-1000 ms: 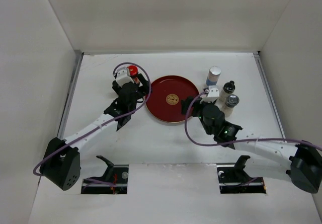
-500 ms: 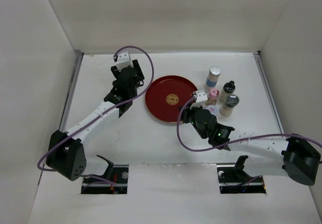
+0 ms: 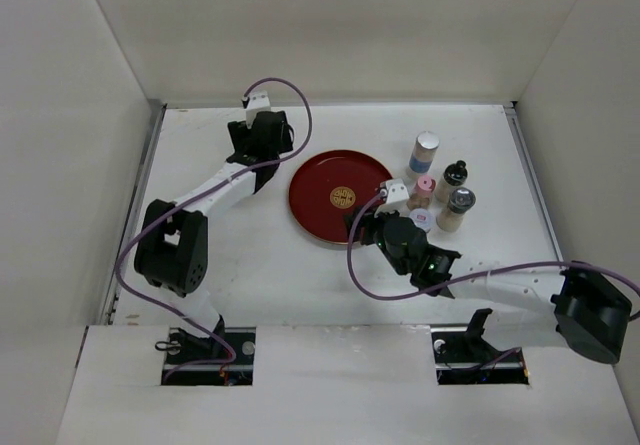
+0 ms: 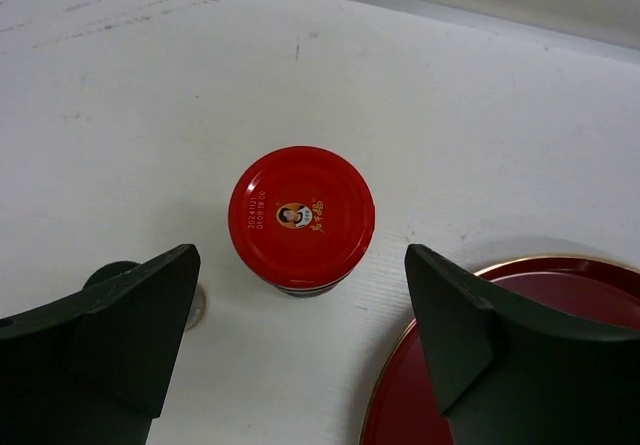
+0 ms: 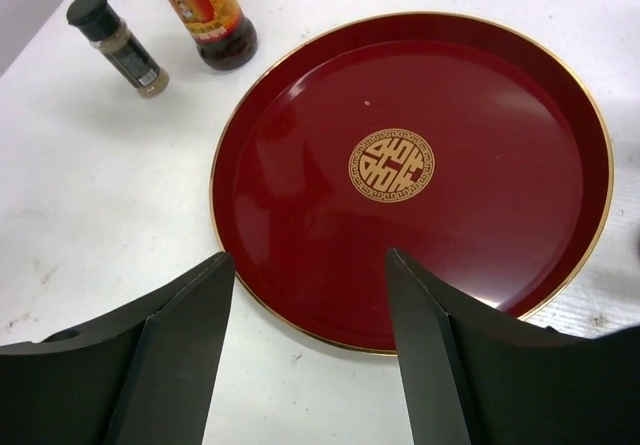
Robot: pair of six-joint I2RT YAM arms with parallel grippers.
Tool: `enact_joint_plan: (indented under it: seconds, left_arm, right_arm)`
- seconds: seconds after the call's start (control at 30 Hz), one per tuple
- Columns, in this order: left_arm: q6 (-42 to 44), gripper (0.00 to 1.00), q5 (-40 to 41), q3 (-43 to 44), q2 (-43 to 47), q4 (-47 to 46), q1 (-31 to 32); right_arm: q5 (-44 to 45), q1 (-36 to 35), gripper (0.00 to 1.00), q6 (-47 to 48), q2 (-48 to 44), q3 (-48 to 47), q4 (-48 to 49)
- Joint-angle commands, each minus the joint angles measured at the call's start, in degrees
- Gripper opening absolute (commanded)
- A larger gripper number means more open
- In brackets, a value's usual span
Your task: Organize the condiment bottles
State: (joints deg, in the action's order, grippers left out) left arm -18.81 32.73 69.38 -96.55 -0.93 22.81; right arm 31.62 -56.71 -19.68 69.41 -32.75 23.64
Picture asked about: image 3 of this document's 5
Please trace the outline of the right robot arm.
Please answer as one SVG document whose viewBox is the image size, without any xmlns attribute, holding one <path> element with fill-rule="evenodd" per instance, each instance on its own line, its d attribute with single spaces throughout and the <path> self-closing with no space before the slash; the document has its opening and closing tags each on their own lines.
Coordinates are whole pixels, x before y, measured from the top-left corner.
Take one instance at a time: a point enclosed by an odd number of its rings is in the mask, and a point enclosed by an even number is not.
<svg viewBox="0 0 640 445">
<path fill-rule="evenodd" d="M 358 207 L 344 218 L 347 244 L 374 245 L 419 296 L 479 300 L 464 335 L 464 349 L 483 361 L 513 348 L 564 347 L 603 364 L 619 362 L 638 284 L 617 272 L 579 261 L 538 261 L 506 267 L 476 263 L 437 247 L 397 212 Z"/>
</svg>

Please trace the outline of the pink-lid spice jar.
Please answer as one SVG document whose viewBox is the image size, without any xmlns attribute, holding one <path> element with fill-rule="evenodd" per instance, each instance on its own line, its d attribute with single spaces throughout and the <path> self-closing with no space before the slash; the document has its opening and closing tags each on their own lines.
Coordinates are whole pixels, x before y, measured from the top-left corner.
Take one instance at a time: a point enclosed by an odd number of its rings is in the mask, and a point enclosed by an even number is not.
<svg viewBox="0 0 640 445">
<path fill-rule="evenodd" d="M 416 179 L 415 185 L 407 202 L 409 210 L 428 209 L 436 188 L 436 181 L 428 174 L 421 175 Z"/>
</svg>

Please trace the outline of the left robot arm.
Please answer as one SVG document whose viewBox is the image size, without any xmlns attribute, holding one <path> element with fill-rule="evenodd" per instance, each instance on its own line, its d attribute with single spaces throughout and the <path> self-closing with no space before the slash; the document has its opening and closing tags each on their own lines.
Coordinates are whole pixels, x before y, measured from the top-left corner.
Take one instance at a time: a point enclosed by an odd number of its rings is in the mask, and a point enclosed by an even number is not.
<svg viewBox="0 0 640 445">
<path fill-rule="evenodd" d="M 140 300 L 181 319 L 178 350 L 189 347 L 206 364 L 230 360 L 235 352 L 224 338 L 224 319 L 214 308 L 202 282 L 209 261 L 209 226 L 239 202 L 261 191 L 282 161 L 297 153 L 294 134 L 283 111 L 248 112 L 227 125 L 233 152 L 222 168 L 182 197 L 153 200 L 142 229 L 119 257 L 133 251 L 136 274 L 155 293 L 146 294 L 116 276 L 121 288 Z"/>
</svg>

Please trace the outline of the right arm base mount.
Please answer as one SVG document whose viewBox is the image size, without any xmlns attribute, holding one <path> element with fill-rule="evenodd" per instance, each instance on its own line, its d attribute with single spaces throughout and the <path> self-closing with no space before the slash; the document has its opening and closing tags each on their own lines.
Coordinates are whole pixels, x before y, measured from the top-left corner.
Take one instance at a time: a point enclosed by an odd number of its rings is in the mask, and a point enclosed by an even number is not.
<svg viewBox="0 0 640 445">
<path fill-rule="evenodd" d="M 528 385 L 520 348 L 498 350 L 483 337 L 489 308 L 476 310 L 467 325 L 431 329 L 439 385 Z"/>
</svg>

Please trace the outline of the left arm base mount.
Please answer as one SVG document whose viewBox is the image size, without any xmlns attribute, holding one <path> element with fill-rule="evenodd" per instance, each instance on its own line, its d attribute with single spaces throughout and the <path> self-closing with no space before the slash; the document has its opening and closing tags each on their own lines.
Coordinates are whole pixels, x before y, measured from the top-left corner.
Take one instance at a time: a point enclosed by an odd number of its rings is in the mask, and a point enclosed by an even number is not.
<svg viewBox="0 0 640 445">
<path fill-rule="evenodd" d="M 157 341 L 156 351 L 164 354 L 161 384 L 164 386 L 251 386 L 256 353 L 255 328 L 228 328 L 222 338 L 236 353 L 223 364 L 227 349 L 208 337 L 194 337 L 181 328 L 171 328 L 168 338 Z"/>
</svg>

